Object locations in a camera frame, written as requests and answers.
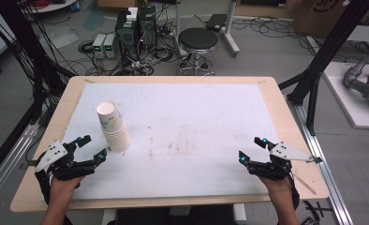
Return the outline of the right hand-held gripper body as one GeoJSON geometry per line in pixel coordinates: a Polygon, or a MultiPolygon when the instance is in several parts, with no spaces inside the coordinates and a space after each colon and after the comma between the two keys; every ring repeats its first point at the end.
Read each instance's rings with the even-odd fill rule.
{"type": "Polygon", "coordinates": [[[269,151],[270,160],[268,162],[255,162],[256,169],[248,171],[259,177],[265,177],[276,180],[286,178],[291,172],[291,161],[300,160],[305,162],[314,162],[313,156],[306,155],[301,150],[287,145],[284,142],[279,142],[276,147],[269,151]]]}

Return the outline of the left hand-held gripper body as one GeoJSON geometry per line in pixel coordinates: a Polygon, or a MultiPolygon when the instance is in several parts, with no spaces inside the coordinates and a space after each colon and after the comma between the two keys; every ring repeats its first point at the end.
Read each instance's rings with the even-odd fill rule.
{"type": "Polygon", "coordinates": [[[35,172],[40,173],[45,168],[59,180],[70,180],[95,172],[92,160],[77,162],[74,160],[76,149],[70,149],[68,143],[54,141],[38,158],[35,172]]]}

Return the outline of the stack of printed paper cups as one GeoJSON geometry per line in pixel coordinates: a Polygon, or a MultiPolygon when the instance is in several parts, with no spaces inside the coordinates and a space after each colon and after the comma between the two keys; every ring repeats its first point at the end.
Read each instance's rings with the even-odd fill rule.
{"type": "Polygon", "coordinates": [[[130,138],[125,120],[112,101],[104,101],[96,107],[102,132],[110,149],[122,153],[130,146],[130,138]]]}

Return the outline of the person's right hand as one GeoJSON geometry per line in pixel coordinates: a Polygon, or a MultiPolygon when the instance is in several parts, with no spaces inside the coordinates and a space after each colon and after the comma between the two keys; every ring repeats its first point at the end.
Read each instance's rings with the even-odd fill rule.
{"type": "Polygon", "coordinates": [[[291,184],[287,178],[274,181],[269,178],[260,177],[260,181],[268,189],[272,201],[289,202],[292,200],[291,184]]]}

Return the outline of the person's left hand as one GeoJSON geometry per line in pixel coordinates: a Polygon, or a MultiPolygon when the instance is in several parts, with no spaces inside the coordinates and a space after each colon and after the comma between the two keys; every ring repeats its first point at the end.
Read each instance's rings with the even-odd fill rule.
{"type": "Polygon", "coordinates": [[[59,180],[55,177],[52,179],[50,190],[50,207],[69,207],[74,196],[75,188],[82,181],[82,177],[70,180],[59,180]]]}

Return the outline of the light wooden table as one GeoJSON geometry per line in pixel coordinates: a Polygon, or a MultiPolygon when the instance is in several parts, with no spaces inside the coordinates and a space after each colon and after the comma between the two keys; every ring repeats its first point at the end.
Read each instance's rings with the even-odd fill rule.
{"type": "MultiPolygon", "coordinates": [[[[61,97],[51,122],[47,125],[44,136],[41,138],[35,156],[39,157],[44,149],[54,139],[61,140],[69,123],[69,119],[75,111],[80,98],[81,91],[88,83],[112,83],[114,86],[122,83],[157,84],[255,84],[258,86],[262,98],[267,101],[268,115],[273,122],[274,130],[278,138],[289,142],[291,146],[301,150],[305,154],[310,153],[309,147],[301,130],[290,112],[276,80],[272,77],[202,77],[202,76],[78,76],[69,80],[66,90],[61,97]]],[[[293,173],[301,177],[317,194],[313,195],[296,178],[295,184],[301,200],[318,200],[328,198],[329,191],[322,175],[314,163],[293,162],[293,173]]],[[[268,201],[267,194],[234,194],[218,195],[210,197],[163,197],[152,199],[107,199],[107,200],[84,200],[72,204],[73,210],[82,209],[111,209],[119,207],[146,207],[146,206],[188,206],[197,204],[217,203],[257,203],[268,201]]],[[[34,176],[34,169],[30,167],[18,187],[10,204],[10,210],[15,213],[40,212],[46,210],[47,206],[42,199],[38,182],[34,176]]]]}

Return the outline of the thin wooden stick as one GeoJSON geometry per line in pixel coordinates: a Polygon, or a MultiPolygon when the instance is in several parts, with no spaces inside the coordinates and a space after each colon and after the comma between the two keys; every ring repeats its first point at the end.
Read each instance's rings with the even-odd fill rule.
{"type": "Polygon", "coordinates": [[[317,193],[303,180],[300,176],[297,174],[293,174],[293,177],[296,178],[305,188],[307,188],[313,195],[316,195],[317,193]]]}

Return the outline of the white table mat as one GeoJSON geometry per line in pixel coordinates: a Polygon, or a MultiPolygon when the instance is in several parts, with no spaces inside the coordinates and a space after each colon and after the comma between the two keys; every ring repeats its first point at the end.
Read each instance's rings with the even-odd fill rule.
{"type": "Polygon", "coordinates": [[[264,194],[267,189],[239,161],[266,162],[256,137],[279,139],[255,84],[88,83],[64,135],[91,141],[75,152],[90,159],[108,143],[96,107],[112,101],[130,145],[110,151],[75,192],[77,200],[156,199],[264,194]]]}

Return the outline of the white floor platform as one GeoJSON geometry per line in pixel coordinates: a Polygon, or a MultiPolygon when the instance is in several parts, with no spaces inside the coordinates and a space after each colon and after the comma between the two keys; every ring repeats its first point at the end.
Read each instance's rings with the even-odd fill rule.
{"type": "Polygon", "coordinates": [[[345,73],[351,63],[331,62],[324,71],[324,78],[332,89],[341,108],[354,128],[369,128],[369,101],[343,85],[345,73]]]}

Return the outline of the person's dark clothing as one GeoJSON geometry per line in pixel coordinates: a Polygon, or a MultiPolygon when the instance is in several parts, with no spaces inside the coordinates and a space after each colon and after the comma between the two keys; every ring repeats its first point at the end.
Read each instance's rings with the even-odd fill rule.
{"type": "Polygon", "coordinates": [[[184,216],[169,207],[118,209],[116,225],[234,225],[233,205],[192,206],[184,216]]]}

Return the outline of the grey bench power supply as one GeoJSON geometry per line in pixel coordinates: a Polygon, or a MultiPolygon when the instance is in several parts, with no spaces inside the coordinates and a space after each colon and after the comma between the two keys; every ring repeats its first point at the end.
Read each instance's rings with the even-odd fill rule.
{"type": "Polygon", "coordinates": [[[93,50],[96,58],[105,58],[104,40],[105,35],[98,35],[93,42],[93,50]]]}
{"type": "Polygon", "coordinates": [[[115,35],[114,34],[108,34],[106,35],[106,38],[104,40],[104,49],[105,54],[107,58],[114,58],[116,54],[116,48],[115,48],[115,35]]]}

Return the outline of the black computer tower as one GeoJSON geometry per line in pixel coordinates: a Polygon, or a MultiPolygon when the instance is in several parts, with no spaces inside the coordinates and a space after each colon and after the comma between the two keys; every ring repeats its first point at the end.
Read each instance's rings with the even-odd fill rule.
{"type": "Polygon", "coordinates": [[[126,17],[128,10],[121,11],[115,25],[115,32],[119,42],[121,54],[125,54],[134,61],[139,60],[137,44],[140,39],[139,24],[137,21],[129,21],[126,17]]]}
{"type": "Polygon", "coordinates": [[[143,44],[153,48],[156,45],[155,6],[141,7],[139,22],[143,44]]]}

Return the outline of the black round stool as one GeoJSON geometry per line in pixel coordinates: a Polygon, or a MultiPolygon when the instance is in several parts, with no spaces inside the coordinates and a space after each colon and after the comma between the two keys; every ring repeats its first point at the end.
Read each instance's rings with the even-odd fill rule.
{"type": "Polygon", "coordinates": [[[206,28],[193,27],[182,31],[178,36],[178,44],[181,50],[186,52],[182,56],[176,70],[182,75],[214,75],[212,62],[205,57],[217,46],[216,34],[206,28]]]}

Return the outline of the black flat device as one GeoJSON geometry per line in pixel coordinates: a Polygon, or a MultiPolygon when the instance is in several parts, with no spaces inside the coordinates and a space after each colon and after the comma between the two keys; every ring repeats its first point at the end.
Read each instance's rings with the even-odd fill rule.
{"type": "Polygon", "coordinates": [[[219,32],[226,22],[227,14],[213,14],[206,23],[206,28],[210,31],[219,32]]]}

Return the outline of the small white box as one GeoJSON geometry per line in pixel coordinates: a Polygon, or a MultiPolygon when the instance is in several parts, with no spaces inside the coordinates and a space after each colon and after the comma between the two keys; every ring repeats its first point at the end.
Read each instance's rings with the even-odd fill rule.
{"type": "Polygon", "coordinates": [[[134,22],[138,18],[138,9],[136,7],[130,7],[128,9],[128,14],[126,15],[126,19],[128,21],[134,22]]]}

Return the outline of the brown cardboard box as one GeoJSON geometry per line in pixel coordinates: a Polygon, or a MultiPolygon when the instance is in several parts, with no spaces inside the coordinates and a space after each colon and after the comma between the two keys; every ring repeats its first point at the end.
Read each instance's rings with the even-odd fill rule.
{"type": "Polygon", "coordinates": [[[307,36],[326,38],[349,3],[349,0],[302,0],[295,9],[293,30],[307,36]]]}

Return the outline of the aluminium rail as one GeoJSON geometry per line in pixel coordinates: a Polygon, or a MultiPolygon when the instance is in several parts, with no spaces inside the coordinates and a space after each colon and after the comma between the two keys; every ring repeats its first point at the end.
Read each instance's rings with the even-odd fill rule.
{"type": "Polygon", "coordinates": [[[8,145],[7,155],[0,164],[0,190],[36,137],[38,129],[39,125],[28,125],[17,138],[13,139],[13,144],[8,145]]]}
{"type": "Polygon", "coordinates": [[[335,183],[329,164],[323,154],[322,148],[316,136],[306,126],[306,112],[302,106],[296,106],[289,102],[288,106],[292,111],[293,117],[298,122],[298,127],[301,130],[303,138],[309,147],[312,155],[322,158],[322,162],[318,163],[317,167],[322,174],[322,177],[329,190],[329,202],[339,225],[354,225],[352,218],[347,210],[346,204],[341,196],[340,190],[335,183]]]}

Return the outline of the black metal frame post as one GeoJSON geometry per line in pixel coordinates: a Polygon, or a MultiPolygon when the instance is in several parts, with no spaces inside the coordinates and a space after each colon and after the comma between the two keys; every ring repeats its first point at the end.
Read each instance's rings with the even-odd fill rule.
{"type": "Polygon", "coordinates": [[[29,21],[33,14],[25,13],[29,9],[28,1],[0,0],[0,38],[21,66],[33,94],[33,103],[0,147],[0,167],[25,127],[41,116],[45,100],[62,96],[68,79],[75,76],[52,60],[42,47],[29,21]]]}
{"type": "Polygon", "coordinates": [[[347,41],[368,10],[369,0],[350,0],[345,12],[326,37],[310,65],[302,73],[278,85],[279,89],[283,90],[295,84],[294,90],[287,95],[287,99],[296,106],[302,106],[304,98],[309,96],[305,124],[313,136],[315,136],[319,80],[325,68],[333,60],[333,57],[347,41]]]}

